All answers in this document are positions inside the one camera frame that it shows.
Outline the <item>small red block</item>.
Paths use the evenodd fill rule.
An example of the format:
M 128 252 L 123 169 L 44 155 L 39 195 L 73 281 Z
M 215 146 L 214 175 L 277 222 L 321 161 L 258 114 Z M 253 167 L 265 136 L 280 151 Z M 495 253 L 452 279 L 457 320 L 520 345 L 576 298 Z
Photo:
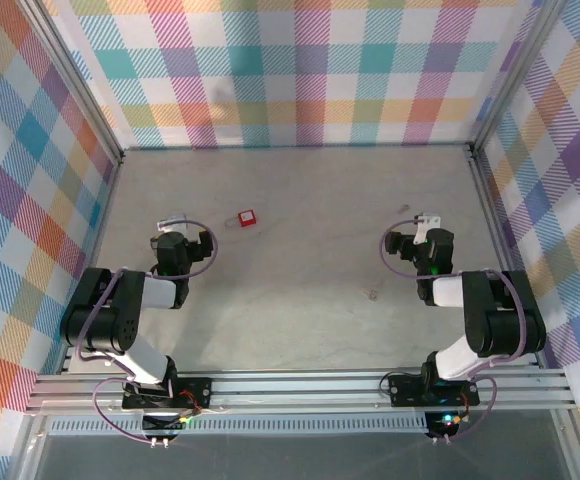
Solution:
M 256 225 L 258 222 L 255 212 L 252 209 L 239 212 L 236 216 L 227 219 L 224 225 L 227 228 L 246 228 Z

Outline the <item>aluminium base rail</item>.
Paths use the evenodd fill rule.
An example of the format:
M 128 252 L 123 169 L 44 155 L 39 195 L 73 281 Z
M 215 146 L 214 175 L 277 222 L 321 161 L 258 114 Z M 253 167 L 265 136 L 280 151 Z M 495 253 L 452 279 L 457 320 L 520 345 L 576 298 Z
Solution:
M 494 368 L 469 392 L 479 400 L 471 411 L 564 410 L 575 407 L 565 373 L 531 366 Z M 390 411 L 461 410 L 455 396 L 439 405 L 393 403 L 382 370 L 182 372 L 185 380 L 207 377 L 209 410 L 228 414 L 316 414 Z M 91 413 L 92 392 L 105 374 L 62 374 L 38 377 L 28 401 L 28 414 Z

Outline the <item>aluminium side rail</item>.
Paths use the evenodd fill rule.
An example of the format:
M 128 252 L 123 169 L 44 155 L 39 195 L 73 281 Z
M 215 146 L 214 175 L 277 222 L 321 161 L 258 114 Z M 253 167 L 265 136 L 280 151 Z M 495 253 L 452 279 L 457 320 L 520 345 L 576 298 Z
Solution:
M 96 220 L 94 227 L 86 233 L 84 253 L 77 269 L 78 274 L 82 274 L 87 267 L 94 266 L 97 262 L 122 166 L 123 163 L 120 162 L 112 168 L 109 182 L 102 186 L 99 198 L 95 203 L 98 207 L 93 211 L 93 213 L 97 213 Z
M 480 154 L 472 149 L 471 145 L 468 145 L 467 153 L 469 154 L 468 162 L 473 182 L 486 219 L 498 265 L 501 270 L 516 270 L 517 265 L 508 248 L 502 224 L 496 211 L 495 202 L 488 186 L 484 170 L 484 161 Z

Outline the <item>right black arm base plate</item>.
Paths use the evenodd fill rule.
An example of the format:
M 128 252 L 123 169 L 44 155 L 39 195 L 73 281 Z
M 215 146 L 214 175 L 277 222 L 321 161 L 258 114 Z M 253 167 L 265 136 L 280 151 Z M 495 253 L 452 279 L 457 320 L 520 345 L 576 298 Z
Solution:
M 420 376 L 391 375 L 388 392 L 392 407 L 469 407 L 478 406 L 475 384 L 441 380 L 432 384 Z

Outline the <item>aluminium frame post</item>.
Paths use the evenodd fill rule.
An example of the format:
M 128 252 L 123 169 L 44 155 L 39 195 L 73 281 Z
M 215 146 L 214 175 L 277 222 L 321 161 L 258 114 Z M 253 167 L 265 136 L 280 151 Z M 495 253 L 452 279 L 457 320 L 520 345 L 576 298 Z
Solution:
M 568 0 L 544 0 L 536 20 L 529 28 L 519 53 L 513 59 L 499 93 L 476 132 L 475 140 L 469 143 L 474 156 L 481 153 L 489 138 L 501 123 L 506 109 L 537 58 L 543 44 L 551 33 Z
M 104 150 L 113 159 L 116 165 L 123 163 L 125 156 L 121 144 L 116 139 L 103 111 L 99 108 L 94 95 L 72 57 L 59 30 L 48 13 L 42 0 L 16 0 L 24 15 L 39 35 L 44 49 L 51 62 L 73 95 L 77 105 L 90 123 L 97 139 L 102 143 Z

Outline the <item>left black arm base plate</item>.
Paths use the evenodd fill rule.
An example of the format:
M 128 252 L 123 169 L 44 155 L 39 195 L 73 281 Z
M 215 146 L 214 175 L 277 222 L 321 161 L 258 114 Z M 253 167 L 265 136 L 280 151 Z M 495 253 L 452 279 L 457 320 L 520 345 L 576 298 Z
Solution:
M 212 379 L 177 377 L 164 384 L 123 385 L 122 408 L 131 409 L 205 409 L 210 406 Z

